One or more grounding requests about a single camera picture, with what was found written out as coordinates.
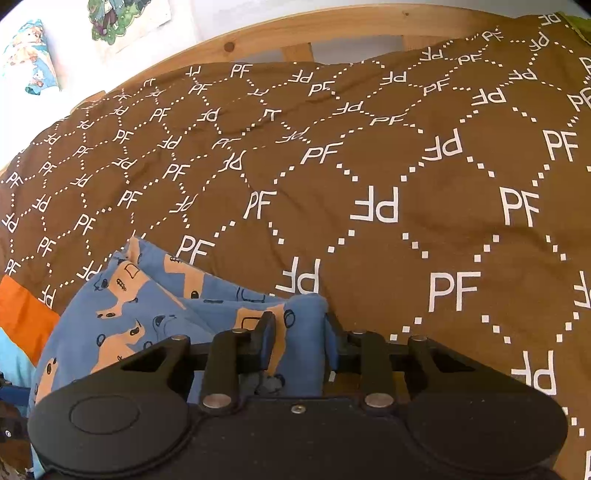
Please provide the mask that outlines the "wooden bed frame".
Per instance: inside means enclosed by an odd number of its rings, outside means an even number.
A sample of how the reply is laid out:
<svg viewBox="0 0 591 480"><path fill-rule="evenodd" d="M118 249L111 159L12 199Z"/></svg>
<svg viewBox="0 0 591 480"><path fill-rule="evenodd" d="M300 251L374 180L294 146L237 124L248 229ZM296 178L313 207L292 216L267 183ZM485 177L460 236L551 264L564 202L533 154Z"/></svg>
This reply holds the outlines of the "wooden bed frame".
<svg viewBox="0 0 591 480"><path fill-rule="evenodd" d="M126 80L113 91L100 91L72 108L86 111L136 86L146 92L155 77L180 68L219 62L242 63L247 56L279 50L287 63L313 63L318 42L398 36L406 51L471 37L495 28L506 16L433 4L376 4L335 7L290 15L221 34L177 53Z"/></svg>

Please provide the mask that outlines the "blue orange patterned pants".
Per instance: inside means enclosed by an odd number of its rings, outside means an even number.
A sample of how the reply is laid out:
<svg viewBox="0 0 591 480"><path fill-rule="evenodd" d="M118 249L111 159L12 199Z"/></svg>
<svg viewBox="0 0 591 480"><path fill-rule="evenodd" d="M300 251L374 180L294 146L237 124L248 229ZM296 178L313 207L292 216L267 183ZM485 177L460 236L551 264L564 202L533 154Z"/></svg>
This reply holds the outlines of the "blue orange patterned pants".
<svg viewBox="0 0 591 480"><path fill-rule="evenodd" d="M228 414L199 406L208 348L276 318L266 370L239 376ZM137 238L77 292L42 352L29 399L34 472L49 479L183 478L199 429L235 421L270 445L270 421L322 395L328 304L242 288Z"/></svg>

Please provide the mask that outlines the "brown PF patterned blanket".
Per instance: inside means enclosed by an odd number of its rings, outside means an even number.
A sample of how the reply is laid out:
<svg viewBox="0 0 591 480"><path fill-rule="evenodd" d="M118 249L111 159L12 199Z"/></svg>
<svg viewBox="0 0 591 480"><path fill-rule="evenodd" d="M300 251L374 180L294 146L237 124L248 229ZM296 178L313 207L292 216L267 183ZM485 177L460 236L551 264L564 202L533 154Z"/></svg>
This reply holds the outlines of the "brown PF patterned blanket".
<svg viewBox="0 0 591 480"><path fill-rule="evenodd" d="M137 238L514 376L559 402L558 471L588 478L589 28L180 68L62 117L1 178L1 375L31 394L62 313Z"/></svg>

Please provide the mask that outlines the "anime poster green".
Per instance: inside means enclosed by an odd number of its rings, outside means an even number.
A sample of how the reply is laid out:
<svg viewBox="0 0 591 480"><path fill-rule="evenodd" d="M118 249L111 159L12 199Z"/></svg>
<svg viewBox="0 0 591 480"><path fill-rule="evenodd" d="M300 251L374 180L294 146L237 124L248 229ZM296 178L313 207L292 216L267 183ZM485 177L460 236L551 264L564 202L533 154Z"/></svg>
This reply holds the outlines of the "anime poster green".
<svg viewBox="0 0 591 480"><path fill-rule="evenodd" d="M88 19L91 38L113 45L124 37L131 25L141 18L140 31L158 28L172 19L169 1L156 0L89 0Z"/></svg>

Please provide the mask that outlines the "anime poster blue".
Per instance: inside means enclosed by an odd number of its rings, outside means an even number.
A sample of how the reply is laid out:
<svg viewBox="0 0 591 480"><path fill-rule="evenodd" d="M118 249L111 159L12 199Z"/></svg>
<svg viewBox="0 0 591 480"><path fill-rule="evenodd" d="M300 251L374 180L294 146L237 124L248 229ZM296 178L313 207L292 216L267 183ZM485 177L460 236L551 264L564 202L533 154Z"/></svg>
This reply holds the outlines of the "anime poster blue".
<svg viewBox="0 0 591 480"><path fill-rule="evenodd" d="M8 41L3 54L3 75L29 95L59 89L45 28L40 19L24 23Z"/></svg>

